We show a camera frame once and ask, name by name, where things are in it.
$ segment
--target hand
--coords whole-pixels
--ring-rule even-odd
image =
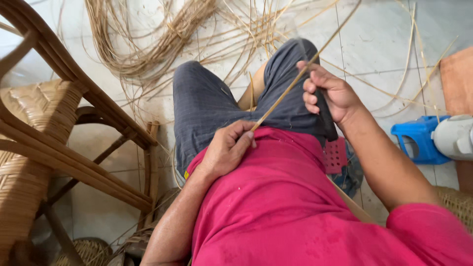
[[[307,62],[299,61],[297,68],[302,70]],[[337,124],[343,124],[361,106],[362,102],[353,91],[351,86],[344,80],[334,76],[318,64],[309,67],[310,78],[304,82],[303,99],[306,108],[313,114],[318,114],[320,109],[315,104],[317,97],[313,95],[317,87],[323,91],[325,100],[332,114],[332,119]]]
[[[241,161],[246,149],[256,148],[254,133],[249,131],[256,123],[238,120],[215,132],[198,170],[210,176],[212,182],[233,171]]]

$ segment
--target black handle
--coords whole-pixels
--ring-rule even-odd
[[[322,120],[325,128],[325,138],[329,142],[335,141],[338,139],[338,133],[332,120],[332,114],[330,113],[330,109],[328,108],[327,102],[325,101],[325,97],[322,93],[322,89],[317,88],[315,90],[315,96],[317,96],[316,105],[320,109],[319,117]]]

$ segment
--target person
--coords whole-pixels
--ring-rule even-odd
[[[312,64],[317,53],[287,41],[236,102],[198,62],[174,77],[177,169],[186,176],[160,219],[142,265],[472,265],[473,239],[433,186],[378,126],[350,85]],[[333,121],[353,146],[385,227],[361,222],[324,174],[324,130],[313,93],[323,89]]]

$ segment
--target blue plastic stool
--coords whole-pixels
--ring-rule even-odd
[[[439,119],[442,121],[449,117],[449,115],[442,115]],[[437,150],[433,139],[430,137],[437,125],[436,116],[421,116],[414,121],[393,125],[391,134],[397,136],[401,149],[415,164],[443,164],[451,161],[451,159]],[[407,153],[403,136],[413,139],[419,147],[419,154],[415,158],[410,157]]]

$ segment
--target red t-shirt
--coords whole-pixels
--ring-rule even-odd
[[[202,202],[193,266],[473,265],[473,238],[448,210],[406,204],[386,228],[362,223],[325,176],[315,137],[263,127],[255,138]]]

